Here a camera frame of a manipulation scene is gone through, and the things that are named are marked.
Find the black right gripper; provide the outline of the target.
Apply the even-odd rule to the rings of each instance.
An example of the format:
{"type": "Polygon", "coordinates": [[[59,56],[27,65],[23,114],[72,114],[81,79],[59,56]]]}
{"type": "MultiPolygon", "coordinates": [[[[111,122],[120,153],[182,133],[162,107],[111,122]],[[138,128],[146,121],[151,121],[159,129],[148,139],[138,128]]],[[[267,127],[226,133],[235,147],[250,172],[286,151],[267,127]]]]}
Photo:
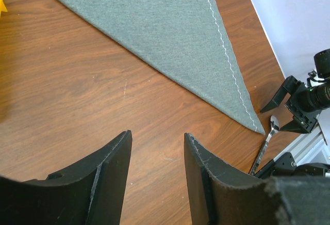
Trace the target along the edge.
{"type": "Polygon", "coordinates": [[[290,95],[290,98],[285,106],[293,114],[293,117],[292,121],[279,130],[299,134],[311,133],[318,123],[318,116],[321,112],[318,87],[307,88],[303,82],[292,75],[284,80],[273,98],[260,112],[265,113],[279,107],[287,94],[290,95]]]}

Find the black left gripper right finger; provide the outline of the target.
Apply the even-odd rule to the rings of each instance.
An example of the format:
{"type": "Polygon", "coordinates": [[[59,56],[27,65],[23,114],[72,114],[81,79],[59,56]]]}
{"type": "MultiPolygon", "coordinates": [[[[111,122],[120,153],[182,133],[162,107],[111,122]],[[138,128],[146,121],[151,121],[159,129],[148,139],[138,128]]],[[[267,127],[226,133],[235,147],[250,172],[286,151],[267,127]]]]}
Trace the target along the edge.
{"type": "Polygon", "coordinates": [[[329,224],[329,165],[289,164],[289,154],[256,176],[184,135],[184,158],[193,224],[329,224]]]}

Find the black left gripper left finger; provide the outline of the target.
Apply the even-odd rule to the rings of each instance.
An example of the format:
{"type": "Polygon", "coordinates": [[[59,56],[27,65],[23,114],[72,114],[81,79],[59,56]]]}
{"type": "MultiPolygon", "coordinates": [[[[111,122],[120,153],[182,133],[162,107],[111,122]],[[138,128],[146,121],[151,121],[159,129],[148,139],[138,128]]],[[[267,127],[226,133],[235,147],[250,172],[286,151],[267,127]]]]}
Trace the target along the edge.
{"type": "Polygon", "coordinates": [[[119,224],[132,133],[53,172],[45,180],[1,177],[1,224],[119,224]]]}

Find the silver metal spoon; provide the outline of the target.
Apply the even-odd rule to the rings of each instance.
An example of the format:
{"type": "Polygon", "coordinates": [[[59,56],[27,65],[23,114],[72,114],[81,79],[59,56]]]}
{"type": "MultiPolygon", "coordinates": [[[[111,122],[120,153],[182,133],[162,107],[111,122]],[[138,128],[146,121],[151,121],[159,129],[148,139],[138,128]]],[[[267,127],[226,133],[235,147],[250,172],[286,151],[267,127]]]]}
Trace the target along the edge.
{"type": "Polygon", "coordinates": [[[260,150],[258,151],[258,154],[257,154],[255,160],[253,161],[253,164],[249,170],[249,175],[255,175],[255,173],[262,161],[262,158],[268,148],[271,138],[273,137],[273,135],[275,135],[279,132],[279,121],[274,115],[272,115],[270,117],[270,126],[271,126],[271,130],[270,130],[269,134],[266,136],[264,142],[262,143],[262,145],[260,147],[260,150]]]}

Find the grey cloth napkin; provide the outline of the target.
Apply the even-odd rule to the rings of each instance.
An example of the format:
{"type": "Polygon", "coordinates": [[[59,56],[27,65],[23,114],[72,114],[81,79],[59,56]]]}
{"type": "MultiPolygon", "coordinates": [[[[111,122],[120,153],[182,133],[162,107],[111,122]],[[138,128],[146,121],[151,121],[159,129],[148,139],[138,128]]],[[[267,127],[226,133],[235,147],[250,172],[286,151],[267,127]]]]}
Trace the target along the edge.
{"type": "Polygon", "coordinates": [[[58,0],[246,128],[263,134],[216,0],[58,0]]]}

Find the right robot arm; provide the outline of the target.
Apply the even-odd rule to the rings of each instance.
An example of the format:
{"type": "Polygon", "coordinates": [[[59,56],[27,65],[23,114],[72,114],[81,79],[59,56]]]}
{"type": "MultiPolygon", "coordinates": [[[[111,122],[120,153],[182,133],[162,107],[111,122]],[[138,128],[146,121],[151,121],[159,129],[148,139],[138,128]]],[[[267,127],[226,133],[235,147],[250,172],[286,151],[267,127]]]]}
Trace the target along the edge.
{"type": "Polygon", "coordinates": [[[308,134],[318,123],[321,111],[329,108],[329,49],[318,52],[313,57],[316,69],[308,73],[307,83],[294,76],[287,77],[262,113],[273,110],[281,104],[287,94],[290,98],[285,107],[293,114],[292,121],[280,127],[275,116],[271,116],[271,131],[260,147],[249,170],[256,175],[261,160],[268,148],[270,139],[279,131],[308,134]]]}

